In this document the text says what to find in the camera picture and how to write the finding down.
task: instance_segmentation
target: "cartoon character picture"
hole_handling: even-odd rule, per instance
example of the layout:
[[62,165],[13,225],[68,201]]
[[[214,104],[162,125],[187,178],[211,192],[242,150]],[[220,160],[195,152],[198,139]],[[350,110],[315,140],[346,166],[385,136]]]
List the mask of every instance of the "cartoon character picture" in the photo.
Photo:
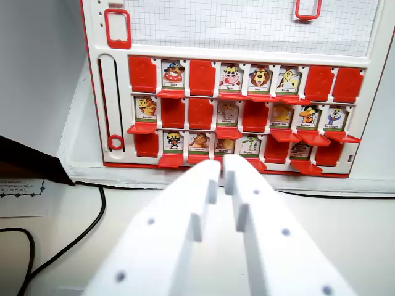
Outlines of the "cartoon character picture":
[[328,121],[324,124],[325,131],[342,131],[347,120],[347,111],[345,107],[330,106],[328,109]]
[[220,91],[238,93],[241,90],[243,75],[235,64],[222,65],[223,76],[220,81]]
[[231,139],[217,139],[215,145],[214,155],[224,155],[233,153],[235,151],[235,140]]
[[289,128],[294,109],[288,105],[276,105],[273,107],[271,128]]
[[189,134],[189,151],[191,154],[208,154],[209,137],[205,133]]
[[183,137],[178,131],[164,133],[164,152],[183,153]]
[[234,102],[219,102],[217,109],[217,125],[236,126],[239,107]]
[[272,75],[267,66],[252,66],[249,74],[249,93],[268,93]]
[[136,96],[136,121],[156,121],[156,102],[150,96]]
[[311,146],[301,141],[292,146],[289,157],[292,159],[309,159],[310,150]]
[[163,61],[162,68],[165,72],[163,75],[164,88],[184,88],[185,67],[181,66],[179,61]]
[[320,109],[317,105],[307,105],[303,107],[302,112],[299,114],[298,128],[315,129],[318,125]]
[[280,82],[277,86],[277,94],[297,93],[301,74],[296,69],[290,67],[281,67],[280,73],[278,74],[278,79],[280,79]]
[[241,138],[240,155],[248,157],[258,157],[260,140],[255,135],[243,136]]

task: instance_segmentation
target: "white table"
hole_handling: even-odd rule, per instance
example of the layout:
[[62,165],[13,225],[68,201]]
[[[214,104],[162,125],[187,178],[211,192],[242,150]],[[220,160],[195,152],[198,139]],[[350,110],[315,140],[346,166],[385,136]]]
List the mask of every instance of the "white table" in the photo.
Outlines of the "white table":
[[[0,228],[22,227],[33,233],[35,268],[76,238],[101,206],[99,191],[94,187],[48,182],[47,190],[47,217],[0,219]],[[29,295],[80,295],[133,216],[159,190],[105,192],[107,209],[98,227],[40,274],[31,284]],[[359,295],[394,295],[395,200],[316,199],[286,194],[282,198]],[[210,206],[204,241],[194,248],[189,295],[248,294],[243,238],[234,231],[232,219],[231,199],[220,189],[218,204]],[[0,234],[1,295],[16,295],[26,271],[28,250],[23,234]]]

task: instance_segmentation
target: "paper sheet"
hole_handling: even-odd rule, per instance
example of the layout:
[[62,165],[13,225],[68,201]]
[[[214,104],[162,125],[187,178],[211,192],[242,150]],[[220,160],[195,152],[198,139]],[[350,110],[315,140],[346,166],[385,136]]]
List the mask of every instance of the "paper sheet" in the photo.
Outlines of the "paper sheet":
[[[315,15],[318,0],[301,0]],[[365,57],[378,0],[125,0],[133,44]]]
[[0,179],[0,217],[46,216],[42,179]]

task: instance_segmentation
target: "red plastic frame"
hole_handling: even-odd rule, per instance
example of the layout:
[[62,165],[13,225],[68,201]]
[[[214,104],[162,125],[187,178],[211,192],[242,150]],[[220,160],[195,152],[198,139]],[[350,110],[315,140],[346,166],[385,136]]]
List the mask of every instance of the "red plastic frame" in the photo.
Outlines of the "red plastic frame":
[[299,14],[299,6],[300,6],[300,4],[301,4],[301,0],[296,0],[295,14],[296,14],[297,18],[299,18],[301,20],[315,20],[315,19],[317,19],[320,16],[322,0],[318,0],[318,7],[317,7],[317,14],[316,15]]
[[[128,39],[124,40],[112,40],[110,37],[110,25],[109,25],[109,14],[125,14],[126,15],[126,25],[127,25],[127,33]],[[130,16],[129,12],[125,9],[114,9],[107,8],[104,11],[104,19],[106,21],[106,33],[107,33],[107,43],[111,48],[116,49],[130,49],[131,48],[131,34],[130,34]]]
[[[114,139],[119,140],[119,141],[121,142],[121,145],[119,145],[119,146],[114,146],[114,144],[112,143],[112,141],[113,141]],[[123,147],[125,146],[125,141],[123,140],[123,137],[119,136],[118,134],[112,134],[111,136],[109,136],[109,140],[108,140],[108,141],[109,141],[109,147],[110,147],[112,150],[122,150]]]

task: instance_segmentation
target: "red ring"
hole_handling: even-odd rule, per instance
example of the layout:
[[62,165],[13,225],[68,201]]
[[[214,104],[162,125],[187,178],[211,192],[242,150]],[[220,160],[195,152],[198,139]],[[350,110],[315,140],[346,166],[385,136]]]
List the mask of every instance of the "red ring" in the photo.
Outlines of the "red ring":
[[[114,146],[112,143],[112,140],[114,140],[114,139],[119,140],[121,142],[121,145]],[[121,149],[123,149],[124,145],[125,145],[125,141],[123,140],[123,137],[118,136],[117,134],[113,134],[113,135],[109,136],[109,147],[112,150],[121,150]]]

